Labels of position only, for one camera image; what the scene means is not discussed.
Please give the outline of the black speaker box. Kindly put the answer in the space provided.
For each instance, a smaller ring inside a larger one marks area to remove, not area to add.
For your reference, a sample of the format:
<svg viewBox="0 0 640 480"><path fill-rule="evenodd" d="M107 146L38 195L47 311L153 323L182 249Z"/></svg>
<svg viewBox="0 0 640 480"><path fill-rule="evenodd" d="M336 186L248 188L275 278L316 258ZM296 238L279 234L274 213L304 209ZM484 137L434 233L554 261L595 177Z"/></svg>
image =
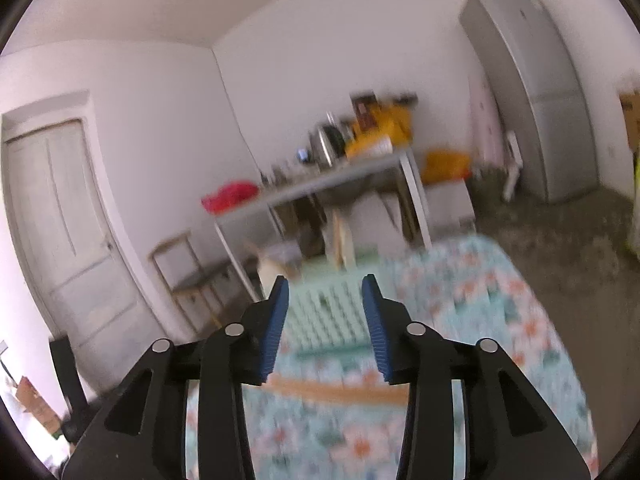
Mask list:
<svg viewBox="0 0 640 480"><path fill-rule="evenodd" d="M68 408L63 430L78 439L92 419L92 409L79 379L70 338L63 335L51 339L49 347L58 384Z"/></svg>

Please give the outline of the white door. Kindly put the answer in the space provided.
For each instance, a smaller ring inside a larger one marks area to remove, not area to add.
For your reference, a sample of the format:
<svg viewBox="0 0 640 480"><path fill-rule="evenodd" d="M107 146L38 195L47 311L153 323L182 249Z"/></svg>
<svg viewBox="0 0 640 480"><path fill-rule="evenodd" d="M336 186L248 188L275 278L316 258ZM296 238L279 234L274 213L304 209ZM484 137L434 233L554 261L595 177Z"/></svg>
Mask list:
<svg viewBox="0 0 640 480"><path fill-rule="evenodd" d="M10 232L53 335L164 336L115 240L88 139L88 91L50 96L3 116L2 177Z"/></svg>

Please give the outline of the wooden chopstick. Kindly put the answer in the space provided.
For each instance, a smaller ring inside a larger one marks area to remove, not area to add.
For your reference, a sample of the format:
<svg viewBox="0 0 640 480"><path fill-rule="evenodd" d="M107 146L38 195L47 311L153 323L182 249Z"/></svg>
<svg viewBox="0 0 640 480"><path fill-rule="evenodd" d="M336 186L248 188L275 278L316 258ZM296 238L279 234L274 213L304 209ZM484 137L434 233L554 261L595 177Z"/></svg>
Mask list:
<svg viewBox="0 0 640 480"><path fill-rule="evenodd" d="M276 377L269 379L262 388L281 396L296 396L319 403L406 406L409 401L406 385L356 387Z"/></svg>

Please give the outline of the floral blue tablecloth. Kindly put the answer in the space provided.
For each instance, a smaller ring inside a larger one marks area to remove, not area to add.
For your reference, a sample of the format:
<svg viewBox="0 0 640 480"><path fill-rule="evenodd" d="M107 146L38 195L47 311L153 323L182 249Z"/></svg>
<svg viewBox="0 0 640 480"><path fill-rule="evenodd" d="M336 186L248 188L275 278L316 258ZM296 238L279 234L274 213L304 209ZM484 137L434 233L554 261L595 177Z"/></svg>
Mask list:
<svg viewBox="0 0 640 480"><path fill-rule="evenodd" d="M427 252L381 259L373 274L382 293L443 337L474 344L495 339L559 419L589 468L598 445L586 395L544 307L506 253L472 235ZM388 386L369 347L296 356L281 341L276 377L340 386ZM406 407L333 404L243 391L254 471L261 479L393 479Z"/></svg>

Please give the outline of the wooden chair black seat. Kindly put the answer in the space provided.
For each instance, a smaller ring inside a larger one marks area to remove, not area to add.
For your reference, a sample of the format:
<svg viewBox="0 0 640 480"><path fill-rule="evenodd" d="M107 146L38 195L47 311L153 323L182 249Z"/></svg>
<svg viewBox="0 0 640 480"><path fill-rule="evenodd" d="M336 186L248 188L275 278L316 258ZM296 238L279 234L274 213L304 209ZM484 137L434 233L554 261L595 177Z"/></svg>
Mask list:
<svg viewBox="0 0 640 480"><path fill-rule="evenodd" d="M162 240L148 259L171 302L197 334L230 321L250 299L230 260L203 261L190 231Z"/></svg>

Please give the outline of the teal plastic utensil holder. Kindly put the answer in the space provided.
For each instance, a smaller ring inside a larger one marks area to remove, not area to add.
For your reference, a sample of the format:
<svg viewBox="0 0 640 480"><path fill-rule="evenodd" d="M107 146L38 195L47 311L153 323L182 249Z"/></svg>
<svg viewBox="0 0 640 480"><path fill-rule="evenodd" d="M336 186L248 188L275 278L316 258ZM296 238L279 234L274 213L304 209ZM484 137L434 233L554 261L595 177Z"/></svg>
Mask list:
<svg viewBox="0 0 640 480"><path fill-rule="evenodd" d="M361 283L380 263L374 249L357 252L351 268L337 269L326 257L305 261L300 278L290 286L283 332L288 351L318 356L370 344Z"/></svg>

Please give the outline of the red plastic bag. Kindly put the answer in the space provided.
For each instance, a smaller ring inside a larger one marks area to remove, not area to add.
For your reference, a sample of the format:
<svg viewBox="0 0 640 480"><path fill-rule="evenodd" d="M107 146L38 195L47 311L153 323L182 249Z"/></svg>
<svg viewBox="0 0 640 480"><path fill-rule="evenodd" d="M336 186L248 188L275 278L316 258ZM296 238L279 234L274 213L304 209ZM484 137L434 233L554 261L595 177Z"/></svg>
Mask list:
<svg viewBox="0 0 640 480"><path fill-rule="evenodd" d="M237 180L223 185L213 194L201 198L201 204L210 214L223 214L259 194L259 186L247 180Z"/></svg>

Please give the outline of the white side table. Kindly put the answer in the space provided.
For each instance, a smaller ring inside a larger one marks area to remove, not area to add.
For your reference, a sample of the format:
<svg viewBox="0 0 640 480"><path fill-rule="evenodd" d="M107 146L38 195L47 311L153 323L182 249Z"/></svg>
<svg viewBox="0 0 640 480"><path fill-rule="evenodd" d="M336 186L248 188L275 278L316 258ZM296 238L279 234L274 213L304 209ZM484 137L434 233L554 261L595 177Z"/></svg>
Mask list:
<svg viewBox="0 0 640 480"><path fill-rule="evenodd" d="M252 214L259 214L260 212L265 212L270 215L270 218L273 218L271 209L275 206L292 202L303 196L316 194L329 188L335 188L337 185L363 179L364 177L372 176L372 174L379 174L392 168L399 168L401 170L408 188L414 213L416 214L416 221L420 229L423 246L429 248L432 240L430 231L428 230L427 201L420 177L420 170L412 148L401 148L382 157L356 160L356 162L350 162L349 164L320 172L320 174L316 174L309 179L280 186L280 188L275 188L271 191L261 192L256 197L240 203L239 206L231 210L227 210L222 214L214 214L214 227L218 238L222 246L224 246L224 250L232 263L233 269L236 274L238 274L250 299L253 301L262 300L262 294L255 289L240 259L234 254L229 245L226 234L224 234L224 230L222 229L226 224L243 220Z"/></svg>

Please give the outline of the yellow package on table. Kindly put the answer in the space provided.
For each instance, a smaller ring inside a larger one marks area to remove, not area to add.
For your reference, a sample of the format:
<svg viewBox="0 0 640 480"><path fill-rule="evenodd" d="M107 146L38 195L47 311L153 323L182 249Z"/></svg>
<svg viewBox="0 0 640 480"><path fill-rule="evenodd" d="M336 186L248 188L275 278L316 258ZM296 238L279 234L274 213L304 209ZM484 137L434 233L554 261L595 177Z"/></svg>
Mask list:
<svg viewBox="0 0 640 480"><path fill-rule="evenodd" d="M363 134L346 145L348 159L378 157L390 154L394 150L393 142L386 133Z"/></svg>

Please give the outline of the steel electric kettle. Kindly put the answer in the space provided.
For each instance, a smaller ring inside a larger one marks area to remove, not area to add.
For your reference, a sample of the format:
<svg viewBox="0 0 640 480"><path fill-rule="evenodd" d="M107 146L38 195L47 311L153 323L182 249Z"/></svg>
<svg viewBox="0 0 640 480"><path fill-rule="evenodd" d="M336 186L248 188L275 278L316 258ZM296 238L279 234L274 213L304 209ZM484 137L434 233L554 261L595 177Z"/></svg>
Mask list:
<svg viewBox="0 0 640 480"><path fill-rule="evenodd" d="M332 113L309 133L311 156L321 170L334 167L346 153L346 141Z"/></svg>

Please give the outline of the silver refrigerator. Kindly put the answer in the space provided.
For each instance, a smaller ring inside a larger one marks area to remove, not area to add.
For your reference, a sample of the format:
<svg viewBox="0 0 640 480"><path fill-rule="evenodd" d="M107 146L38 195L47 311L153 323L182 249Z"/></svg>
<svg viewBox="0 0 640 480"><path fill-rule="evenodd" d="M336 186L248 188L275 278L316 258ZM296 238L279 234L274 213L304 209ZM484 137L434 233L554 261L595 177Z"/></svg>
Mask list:
<svg viewBox="0 0 640 480"><path fill-rule="evenodd" d="M570 52L541 0L466 0L459 16L515 133L522 185L546 203L599 185L588 106Z"/></svg>

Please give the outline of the cardboard box by wall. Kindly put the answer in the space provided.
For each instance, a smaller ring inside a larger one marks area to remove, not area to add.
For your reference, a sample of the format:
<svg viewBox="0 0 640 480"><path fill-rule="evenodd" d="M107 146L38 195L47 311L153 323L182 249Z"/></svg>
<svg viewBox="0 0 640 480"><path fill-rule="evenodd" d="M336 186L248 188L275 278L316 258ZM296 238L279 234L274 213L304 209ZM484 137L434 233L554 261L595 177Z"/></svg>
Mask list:
<svg viewBox="0 0 640 480"><path fill-rule="evenodd" d="M640 143L640 93L636 89L630 93L620 94L620 106L622 107L626 126L628 145L634 153L639 149Z"/></svg>

